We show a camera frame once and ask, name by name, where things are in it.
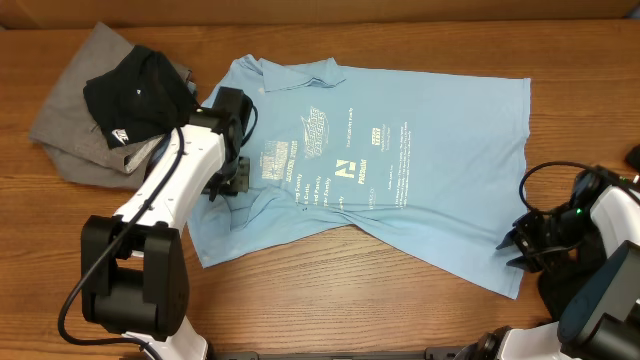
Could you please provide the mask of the light blue printed t-shirt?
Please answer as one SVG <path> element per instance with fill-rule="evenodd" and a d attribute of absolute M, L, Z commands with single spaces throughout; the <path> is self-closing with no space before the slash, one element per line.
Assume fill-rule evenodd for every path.
<path fill-rule="evenodd" d="M 531 82 L 244 56 L 222 87 L 254 103 L 249 189 L 202 197 L 188 221 L 203 266 L 354 225 L 516 298 L 500 248 L 525 212 Z"/>

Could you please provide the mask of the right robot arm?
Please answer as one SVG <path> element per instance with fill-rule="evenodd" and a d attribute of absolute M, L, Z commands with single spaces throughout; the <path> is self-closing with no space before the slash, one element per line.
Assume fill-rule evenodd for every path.
<path fill-rule="evenodd" d="M 527 207 L 505 235 L 508 266 L 540 275 L 553 321 L 483 335 L 460 359 L 636 359 L 639 356 L 639 184 L 577 164 L 571 196 Z"/>

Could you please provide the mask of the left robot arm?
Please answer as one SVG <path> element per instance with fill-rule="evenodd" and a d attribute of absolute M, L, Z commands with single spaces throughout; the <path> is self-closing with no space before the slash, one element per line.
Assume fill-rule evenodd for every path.
<path fill-rule="evenodd" d="M 174 130 L 135 195 L 110 217 L 90 217 L 81 232 L 79 299 L 86 321 L 132 343 L 150 359 L 211 359 L 210 343 L 186 316 L 189 281 L 181 235 L 201 195 L 236 196 L 249 188 L 240 149 L 258 112 L 242 90 L 218 89 Z"/>

